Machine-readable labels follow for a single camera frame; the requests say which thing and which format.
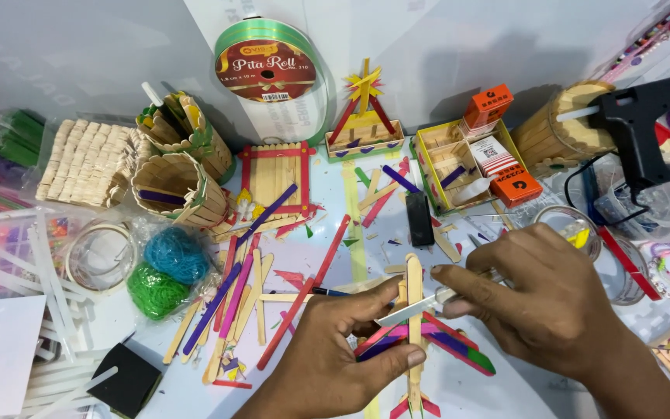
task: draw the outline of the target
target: glue bottle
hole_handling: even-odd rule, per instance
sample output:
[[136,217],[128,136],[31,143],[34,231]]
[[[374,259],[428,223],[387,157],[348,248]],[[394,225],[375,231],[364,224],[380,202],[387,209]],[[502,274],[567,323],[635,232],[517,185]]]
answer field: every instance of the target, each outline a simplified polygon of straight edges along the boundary
[[462,189],[459,194],[454,195],[454,197],[451,199],[451,203],[454,206],[460,206],[473,197],[476,197],[484,191],[487,191],[490,187],[490,182],[492,182],[496,177],[498,177],[498,175],[480,177],[479,179],[474,180],[471,184]]

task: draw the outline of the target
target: green ribbon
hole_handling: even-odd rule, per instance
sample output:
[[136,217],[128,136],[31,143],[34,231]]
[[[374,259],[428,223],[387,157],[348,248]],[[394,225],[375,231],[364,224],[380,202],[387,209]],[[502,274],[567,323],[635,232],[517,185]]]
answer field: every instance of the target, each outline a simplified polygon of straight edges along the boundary
[[[314,48],[307,37],[305,37],[303,33],[294,29],[293,26],[272,19],[256,18],[241,20],[232,26],[229,26],[221,33],[219,39],[216,40],[214,52],[217,57],[219,57],[222,52],[226,51],[232,45],[247,40],[279,41],[301,50],[310,60],[312,60],[315,71],[322,77],[322,81],[325,83],[323,86],[325,89],[325,96],[327,95],[328,89],[325,73],[322,71],[322,67],[319,64],[319,60],[317,60],[316,54],[314,54]],[[322,125],[313,137],[306,140],[309,147],[314,147],[325,139],[325,131],[328,127],[326,119],[329,114],[329,101],[327,100],[327,97],[325,97],[325,102],[327,103],[327,108],[325,109],[325,115],[322,118]]]

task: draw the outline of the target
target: popsicle stick airplane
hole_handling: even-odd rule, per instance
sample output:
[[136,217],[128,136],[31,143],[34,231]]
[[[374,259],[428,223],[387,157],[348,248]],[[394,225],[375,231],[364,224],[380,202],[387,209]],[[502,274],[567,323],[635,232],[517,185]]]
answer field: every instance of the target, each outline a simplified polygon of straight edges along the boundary
[[[400,282],[400,293],[393,311],[423,299],[421,262],[414,253],[409,253],[405,256],[405,263],[407,279]],[[475,342],[443,324],[429,312],[414,315],[394,326],[382,327],[371,338],[358,345],[354,354],[359,362],[366,361],[405,340],[411,344],[420,345],[423,349],[432,343],[480,373],[486,376],[495,375],[493,363],[479,352]],[[431,403],[428,396],[421,392],[422,371],[423,365],[408,371],[407,394],[400,398],[400,403],[392,410],[389,419],[397,419],[408,410],[411,417],[414,412],[420,412],[423,417],[423,411],[441,417],[441,409]]]

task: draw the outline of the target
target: paper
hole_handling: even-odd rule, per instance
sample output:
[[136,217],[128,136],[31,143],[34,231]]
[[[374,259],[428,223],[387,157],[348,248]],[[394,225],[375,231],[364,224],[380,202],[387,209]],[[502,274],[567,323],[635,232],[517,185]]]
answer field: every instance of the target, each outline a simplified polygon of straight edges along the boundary
[[28,387],[45,296],[0,300],[0,415],[19,414]]

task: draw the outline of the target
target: orange box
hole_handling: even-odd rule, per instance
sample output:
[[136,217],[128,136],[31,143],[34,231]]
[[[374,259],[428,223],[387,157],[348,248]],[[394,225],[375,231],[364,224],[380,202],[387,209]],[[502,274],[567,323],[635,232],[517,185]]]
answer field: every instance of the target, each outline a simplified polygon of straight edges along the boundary
[[513,100],[505,83],[472,96],[465,112],[465,127],[471,132],[498,122]]
[[482,176],[497,175],[490,183],[490,191],[507,208],[513,208],[542,195],[542,186],[495,137],[489,136],[470,144],[470,150]]

